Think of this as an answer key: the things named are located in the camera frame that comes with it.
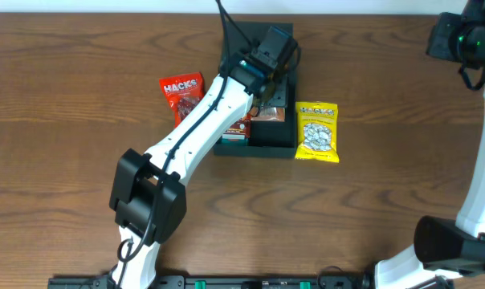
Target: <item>open box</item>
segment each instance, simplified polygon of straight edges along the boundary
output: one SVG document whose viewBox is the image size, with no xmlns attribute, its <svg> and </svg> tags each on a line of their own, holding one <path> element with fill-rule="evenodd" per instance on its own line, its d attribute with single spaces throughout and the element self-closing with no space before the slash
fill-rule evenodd
<svg viewBox="0 0 485 289">
<path fill-rule="evenodd" d="M 266 23 L 266 22 L 237 22 L 239 28 L 250 39 L 262 40 L 270 26 L 277 26 L 292 34 L 291 23 Z M 245 47 L 244 38 L 231 26 L 228 25 L 230 51 L 239 51 Z M 283 94 L 286 98 L 285 121 L 252 121 L 248 146 L 221 144 L 218 141 L 214 145 L 214 155 L 237 156 L 237 157 L 280 157 L 292 158 L 295 156 L 297 140 L 296 126 L 296 71 L 289 72 L 282 81 L 286 80 Z"/>
</svg>

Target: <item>white backdrop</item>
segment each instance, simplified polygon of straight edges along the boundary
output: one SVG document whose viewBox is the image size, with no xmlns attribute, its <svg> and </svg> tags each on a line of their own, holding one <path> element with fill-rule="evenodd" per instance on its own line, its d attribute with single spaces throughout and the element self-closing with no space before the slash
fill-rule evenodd
<svg viewBox="0 0 485 289">
<path fill-rule="evenodd" d="M 233 14 L 439 14 L 467 0 L 223 0 Z M 217 13 L 214 0 L 0 0 L 0 12 Z"/>
</svg>

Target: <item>candy bag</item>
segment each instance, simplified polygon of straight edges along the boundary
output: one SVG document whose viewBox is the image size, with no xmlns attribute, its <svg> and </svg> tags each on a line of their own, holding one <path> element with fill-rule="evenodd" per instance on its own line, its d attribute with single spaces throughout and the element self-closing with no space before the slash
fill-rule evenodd
<svg viewBox="0 0 485 289">
<path fill-rule="evenodd" d="M 205 95 L 200 72 L 159 79 L 162 93 L 175 112 L 175 128 L 200 103 Z"/>
<path fill-rule="evenodd" d="M 298 150 L 295 158 L 339 162 L 337 104 L 297 102 Z"/>
</svg>

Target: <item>wooden surface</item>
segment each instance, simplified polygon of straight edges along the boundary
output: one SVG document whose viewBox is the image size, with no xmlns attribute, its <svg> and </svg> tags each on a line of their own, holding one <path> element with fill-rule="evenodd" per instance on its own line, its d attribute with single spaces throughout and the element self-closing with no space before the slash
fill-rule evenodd
<svg viewBox="0 0 485 289">
<path fill-rule="evenodd" d="M 339 104 L 341 162 L 210 153 L 159 272 L 359 271 L 406 248 L 421 216 L 455 218 L 483 100 L 424 55 L 434 17 L 235 18 L 294 22 L 299 100 Z M 0 288 L 116 263 L 117 160 L 173 129 L 158 79 L 201 71 L 209 87 L 221 40 L 217 15 L 0 14 Z"/>
</svg>

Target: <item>yellow candy bag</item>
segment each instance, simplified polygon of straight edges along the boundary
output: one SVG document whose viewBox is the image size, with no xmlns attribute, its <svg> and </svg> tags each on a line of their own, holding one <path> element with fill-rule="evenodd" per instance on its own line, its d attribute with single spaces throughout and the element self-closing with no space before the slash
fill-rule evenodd
<svg viewBox="0 0 485 289">
<path fill-rule="evenodd" d="M 339 162 L 337 104 L 297 102 L 298 150 L 295 158 Z"/>
</svg>

